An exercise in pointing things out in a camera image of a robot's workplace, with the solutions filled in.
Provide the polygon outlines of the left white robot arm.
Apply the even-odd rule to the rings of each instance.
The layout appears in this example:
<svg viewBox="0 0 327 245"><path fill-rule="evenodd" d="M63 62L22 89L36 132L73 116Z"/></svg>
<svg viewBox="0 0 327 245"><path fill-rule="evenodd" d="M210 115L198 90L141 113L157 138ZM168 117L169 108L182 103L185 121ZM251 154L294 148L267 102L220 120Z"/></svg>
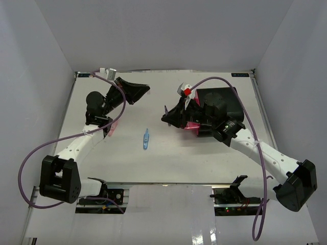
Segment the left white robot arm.
<svg viewBox="0 0 327 245"><path fill-rule="evenodd" d="M75 137L56 156L46 156L42 161L40 195L70 204L83 196L90 196L98 204L104 203L108 191L101 181L81 180L79 168L90 151L108 136L114 122L108 114L119 105L133 105L149 90L149 85L130 83L118 77L105 96L90 92L86 97L86 120L81 136Z"/></svg>

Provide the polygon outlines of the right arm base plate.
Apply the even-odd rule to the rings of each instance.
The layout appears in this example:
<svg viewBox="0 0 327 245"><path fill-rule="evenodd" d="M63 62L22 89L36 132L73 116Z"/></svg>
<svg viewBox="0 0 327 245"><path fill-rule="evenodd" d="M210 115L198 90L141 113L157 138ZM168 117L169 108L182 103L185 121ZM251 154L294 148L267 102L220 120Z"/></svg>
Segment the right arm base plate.
<svg viewBox="0 0 327 245"><path fill-rule="evenodd" d="M240 207L245 207L250 204L259 204L260 198L245 197L239 190L232 188L213 188L213 193L210 195L214 199L215 204L235 204Z"/></svg>

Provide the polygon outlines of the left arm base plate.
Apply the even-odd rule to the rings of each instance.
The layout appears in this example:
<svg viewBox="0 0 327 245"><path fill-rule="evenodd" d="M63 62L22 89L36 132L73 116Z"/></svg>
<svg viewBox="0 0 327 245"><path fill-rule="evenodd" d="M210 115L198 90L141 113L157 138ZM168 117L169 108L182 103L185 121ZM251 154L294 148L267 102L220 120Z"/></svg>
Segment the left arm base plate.
<svg viewBox="0 0 327 245"><path fill-rule="evenodd" d="M108 189L108 188L101 189L99 195L96 196L96 198L111 199L118 205L123 204L123 197L124 197L123 189ZM112 202L106 201L104 199L101 200L80 199L77 202L77 204L78 205L103 205L103 206L113 205Z"/></svg>

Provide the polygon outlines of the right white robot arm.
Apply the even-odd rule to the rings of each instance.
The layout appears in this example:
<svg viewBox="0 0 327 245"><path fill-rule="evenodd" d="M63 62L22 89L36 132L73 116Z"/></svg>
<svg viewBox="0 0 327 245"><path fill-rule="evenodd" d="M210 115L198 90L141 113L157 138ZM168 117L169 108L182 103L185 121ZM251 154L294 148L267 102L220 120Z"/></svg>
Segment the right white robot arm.
<svg viewBox="0 0 327 245"><path fill-rule="evenodd" d="M272 189L276 199L288 210L298 212L317 189L314 163L309 160L300 162L256 140L242 121L228 113L228 109L227 101L218 93L206 94L202 105L182 96L161 120L182 129L188 123L204 126L216 140L264 166L279 183Z"/></svg>

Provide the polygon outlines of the black drawer organizer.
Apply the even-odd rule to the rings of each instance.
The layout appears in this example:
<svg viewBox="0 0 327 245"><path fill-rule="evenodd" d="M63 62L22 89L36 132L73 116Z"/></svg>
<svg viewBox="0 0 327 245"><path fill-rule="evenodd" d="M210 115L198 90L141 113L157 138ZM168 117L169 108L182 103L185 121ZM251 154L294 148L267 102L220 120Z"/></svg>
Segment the black drawer organizer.
<svg viewBox="0 0 327 245"><path fill-rule="evenodd" d="M228 87L196 90L195 101L199 106L203 105L203 97L211 92L220 94L227 103L227 119L215 127L200 125L200 129L197 130L198 137L214 137L218 141L223 142L235 138L236 133L245 128L243 124L245 115L234 91L233 88Z"/></svg>

